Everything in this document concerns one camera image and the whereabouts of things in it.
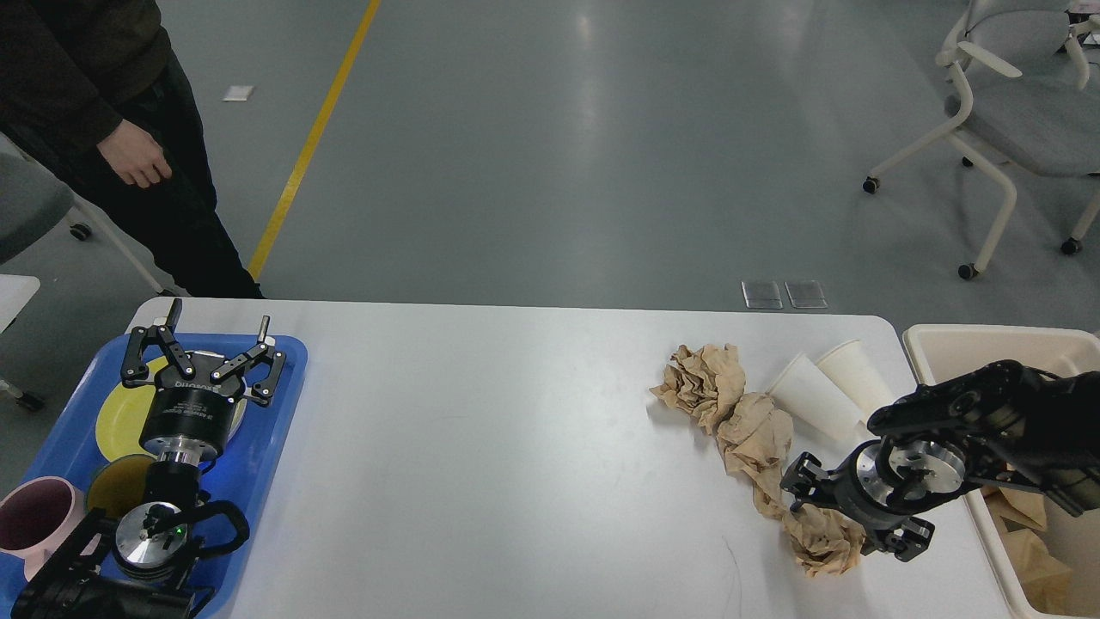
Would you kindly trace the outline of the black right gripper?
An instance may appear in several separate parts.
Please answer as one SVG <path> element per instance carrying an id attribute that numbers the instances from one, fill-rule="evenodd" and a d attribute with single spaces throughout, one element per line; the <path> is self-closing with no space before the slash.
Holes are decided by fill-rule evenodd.
<path id="1" fill-rule="evenodd" d="M 935 532 L 919 517 L 930 510 L 931 479 L 932 443 L 864 443 L 834 469 L 801 453 L 787 466 L 780 488 L 792 494 L 790 513 L 813 505 L 864 526 L 864 555 L 911 561 L 930 548 Z"/>

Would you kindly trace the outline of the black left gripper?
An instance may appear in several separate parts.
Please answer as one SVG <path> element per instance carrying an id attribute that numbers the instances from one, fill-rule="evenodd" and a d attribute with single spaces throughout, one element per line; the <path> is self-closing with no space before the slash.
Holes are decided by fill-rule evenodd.
<path id="1" fill-rule="evenodd" d="M 162 324 L 131 330 L 120 380 L 127 388 L 148 384 L 154 388 L 138 445 L 157 456 L 172 450 L 191 450 L 196 461 L 216 461 L 226 452 L 235 406 L 221 393 L 221 383 L 245 377 L 264 365 L 267 375 L 233 396 L 267 408 L 278 390 L 286 353 L 268 336 L 271 317 L 262 316 L 255 344 L 233 358 L 207 350 L 193 350 L 188 355 L 175 338 L 180 316 L 182 298 L 174 298 Z M 154 372 L 152 380 L 143 357 L 150 346 L 161 349 L 169 362 Z"/>

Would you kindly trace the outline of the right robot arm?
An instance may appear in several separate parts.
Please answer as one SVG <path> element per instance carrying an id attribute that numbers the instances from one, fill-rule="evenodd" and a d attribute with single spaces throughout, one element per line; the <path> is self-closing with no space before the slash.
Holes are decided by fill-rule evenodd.
<path id="1" fill-rule="evenodd" d="M 792 509 L 861 526 L 861 552 L 910 561 L 931 544 L 922 513 L 985 486 L 1040 493 L 1079 517 L 1099 505 L 1099 375 L 1058 377 L 1000 360 L 920 385 L 870 416 L 872 439 L 835 469 L 803 453 L 782 475 Z"/>

